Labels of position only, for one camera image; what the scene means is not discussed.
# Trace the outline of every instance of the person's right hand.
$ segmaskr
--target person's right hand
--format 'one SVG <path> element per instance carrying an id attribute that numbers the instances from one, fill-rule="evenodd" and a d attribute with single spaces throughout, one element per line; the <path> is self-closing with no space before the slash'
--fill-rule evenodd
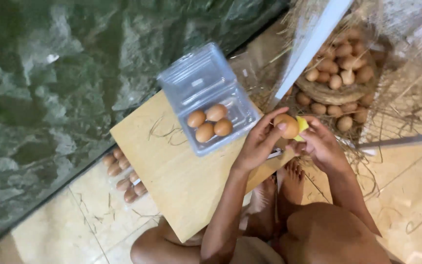
<path id="1" fill-rule="evenodd" d="M 303 118 L 307 120 L 309 128 L 302 131 L 300 136 L 306 142 L 291 141 L 286 148 L 291 148 L 296 154 L 307 152 L 314 164 L 327 174 L 352 171 L 335 135 L 317 118 L 311 116 Z"/>

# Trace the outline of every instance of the clear plastic egg container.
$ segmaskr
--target clear plastic egg container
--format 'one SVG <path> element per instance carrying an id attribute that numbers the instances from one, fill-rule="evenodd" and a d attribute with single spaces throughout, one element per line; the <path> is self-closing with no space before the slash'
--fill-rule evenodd
<path id="1" fill-rule="evenodd" d="M 205 156 L 245 135 L 260 119 L 215 43 L 181 57 L 159 74 L 158 81 L 197 156 Z M 214 135 L 200 143 L 195 138 L 196 128 L 187 125 L 188 116 L 195 110 L 206 113 L 215 104 L 226 106 L 232 132 L 223 137 Z"/>

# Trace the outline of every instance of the yellow sponge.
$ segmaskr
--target yellow sponge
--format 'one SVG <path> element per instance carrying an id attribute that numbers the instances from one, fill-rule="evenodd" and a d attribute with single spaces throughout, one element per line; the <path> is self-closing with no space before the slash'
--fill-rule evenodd
<path id="1" fill-rule="evenodd" d="M 302 131 L 304 131 L 304 130 L 308 129 L 308 123 L 307 123 L 307 121 L 306 121 L 304 118 L 302 118 L 302 117 L 296 117 L 296 119 L 297 119 L 297 123 L 299 124 L 299 133 L 301 133 Z M 299 142 L 304 142 L 304 141 L 305 141 L 305 140 L 304 140 L 301 136 L 299 136 L 299 135 L 297 135 L 297 136 L 294 138 L 294 140 L 295 140 L 295 141 L 299 141 Z"/>

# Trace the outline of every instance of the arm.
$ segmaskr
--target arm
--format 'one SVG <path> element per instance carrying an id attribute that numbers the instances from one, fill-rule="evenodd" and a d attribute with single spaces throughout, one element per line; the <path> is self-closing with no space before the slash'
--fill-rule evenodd
<path id="1" fill-rule="evenodd" d="M 250 171 L 263 164 L 276 141 L 283 135 L 285 123 L 269 133 L 270 121 L 288 108 L 264 116 L 249 132 L 242 149 L 231 167 L 229 177 L 201 245 L 201 263 L 229 263 L 232 259 L 242 210 L 243 197 Z"/>
<path id="2" fill-rule="evenodd" d="M 310 129 L 301 132 L 305 143 L 291 142 L 295 153 L 305 150 L 317 167 L 325 172 L 330 185 L 333 204 L 353 213 L 369 230 L 380 235 L 374 219 L 370 215 L 356 175 L 335 136 L 315 117 L 304 117 Z"/>

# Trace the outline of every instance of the tiled floor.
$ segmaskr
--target tiled floor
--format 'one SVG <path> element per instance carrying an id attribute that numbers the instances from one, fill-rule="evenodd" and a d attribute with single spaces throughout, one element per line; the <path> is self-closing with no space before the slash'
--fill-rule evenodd
<path id="1" fill-rule="evenodd" d="M 330 202 L 326 176 L 305 170 L 303 203 Z M 383 149 L 360 174 L 389 249 L 407 264 L 422 264 L 422 146 Z M 132 243 L 160 214 L 149 195 L 126 209 L 109 190 L 106 168 L 96 165 L 0 241 L 0 263 L 131 263 Z"/>

